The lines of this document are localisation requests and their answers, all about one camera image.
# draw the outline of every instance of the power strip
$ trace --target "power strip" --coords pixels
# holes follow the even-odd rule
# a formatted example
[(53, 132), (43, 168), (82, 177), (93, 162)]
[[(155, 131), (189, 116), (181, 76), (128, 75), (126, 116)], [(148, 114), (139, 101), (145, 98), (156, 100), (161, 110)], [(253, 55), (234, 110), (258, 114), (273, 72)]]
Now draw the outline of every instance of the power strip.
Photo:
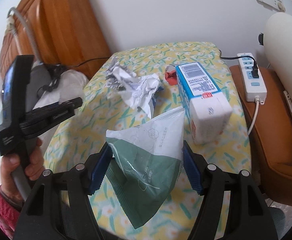
[[(240, 56), (254, 56), (251, 53), (239, 53)], [(264, 83), (263, 77), (258, 70), (259, 78), (253, 78), (251, 71), (254, 65), (254, 61), (249, 57), (239, 58), (239, 65), (242, 74), (242, 80), (245, 85), (245, 94), (247, 102), (254, 102), (256, 97), (260, 98), (260, 104), (263, 105), (265, 103), (267, 97), (267, 88)]]

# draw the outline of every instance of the blue gripper pad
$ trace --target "blue gripper pad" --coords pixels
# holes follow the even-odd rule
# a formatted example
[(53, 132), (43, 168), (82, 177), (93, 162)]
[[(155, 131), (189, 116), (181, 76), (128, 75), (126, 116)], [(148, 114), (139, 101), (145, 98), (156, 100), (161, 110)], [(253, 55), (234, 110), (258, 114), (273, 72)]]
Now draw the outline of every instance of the blue gripper pad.
[(92, 194), (94, 194), (96, 190), (100, 189), (112, 157), (113, 152), (110, 146), (107, 145), (105, 149), (102, 149), (102, 155), (100, 156), (93, 172), (91, 173), (91, 184), (89, 186), (89, 192)]
[(184, 152), (184, 168), (193, 190), (195, 190), (199, 195), (203, 193), (203, 186), (201, 185), (201, 174), (198, 170), (193, 157), (191, 156), (187, 147), (183, 147)]

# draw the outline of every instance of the flower pattern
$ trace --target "flower pattern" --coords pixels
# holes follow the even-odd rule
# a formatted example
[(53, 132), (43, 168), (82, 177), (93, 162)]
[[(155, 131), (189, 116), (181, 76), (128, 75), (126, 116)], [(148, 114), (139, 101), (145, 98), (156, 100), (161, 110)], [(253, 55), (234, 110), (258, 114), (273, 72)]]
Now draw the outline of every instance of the flower pattern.
[[(105, 88), (105, 69), (117, 57), (138, 76), (158, 74), (164, 90), (155, 94), (157, 104), (154, 116), (181, 105), (177, 86), (170, 86), (164, 77), (168, 64), (200, 62), (222, 90), (234, 109), (229, 124), (215, 142), (194, 145), (187, 118), (184, 139), (194, 152), (202, 154), (208, 163), (223, 171), (238, 173), (250, 170), (250, 145), (242, 106), (227, 65), (220, 60), (218, 48), (209, 42), (178, 42), (130, 49), (115, 53), (85, 87), (83, 106), (77, 115), (60, 124), (46, 153), (45, 166), (53, 172), (70, 170), (97, 153), (105, 142), (107, 129), (121, 130), (147, 122), (139, 110), (125, 105), (114, 91)], [(134, 229), (123, 212), (107, 177), (93, 196), (90, 204), (100, 227), (122, 239), (187, 239), (200, 209), (202, 197), (191, 189), (182, 169), (176, 186), (158, 212), (144, 226)], [(217, 234), (223, 235), (229, 201), (222, 207)]]

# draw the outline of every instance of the silver screw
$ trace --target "silver screw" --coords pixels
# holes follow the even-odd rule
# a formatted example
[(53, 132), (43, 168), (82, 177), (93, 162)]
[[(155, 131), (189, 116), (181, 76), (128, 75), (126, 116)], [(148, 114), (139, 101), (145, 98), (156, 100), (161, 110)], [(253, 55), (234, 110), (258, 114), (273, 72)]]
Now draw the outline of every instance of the silver screw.
[(242, 171), (241, 171), (241, 174), (242, 174), (243, 176), (245, 176), (245, 177), (248, 177), (250, 173), (249, 173), (249, 171), (242, 170)]
[(44, 176), (48, 176), (49, 174), (50, 174), (50, 170), (44, 170), (44, 171), (43, 171), (43, 175), (44, 175)]
[(81, 171), (85, 168), (85, 165), (83, 163), (77, 164), (76, 165), (76, 170)]
[(208, 164), (207, 168), (210, 171), (214, 171), (215, 169), (217, 169), (216, 165), (214, 165), (214, 164)]

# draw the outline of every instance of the finger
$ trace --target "finger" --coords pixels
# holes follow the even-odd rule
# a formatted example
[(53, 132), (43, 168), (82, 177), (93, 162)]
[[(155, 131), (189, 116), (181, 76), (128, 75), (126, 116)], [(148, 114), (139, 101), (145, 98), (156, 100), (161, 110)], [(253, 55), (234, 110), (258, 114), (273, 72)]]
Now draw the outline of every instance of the finger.
[(36, 145), (41, 146), (43, 144), (42, 140), (37, 138)]
[(14, 171), (20, 164), (20, 159), (17, 154), (9, 154), (3, 156), (2, 164), (0, 168), (0, 174), (2, 179), (2, 190), (5, 194), (17, 194), (18, 190), (11, 176), (12, 171)]
[(37, 164), (43, 159), (42, 152), (38, 146), (35, 147), (31, 155), (29, 156), (29, 160), (31, 164)]
[(39, 171), (39, 169), (41, 169), (43, 164), (44, 164), (43, 158), (41, 158), (41, 160), (39, 162), (37, 162), (36, 164), (29, 164), (25, 169), (25, 174), (28, 177), (35, 175)]
[(30, 180), (36, 180), (39, 178), (39, 176), (43, 173), (45, 170), (44, 166), (41, 166), (41, 168), (31, 177), (29, 177)]

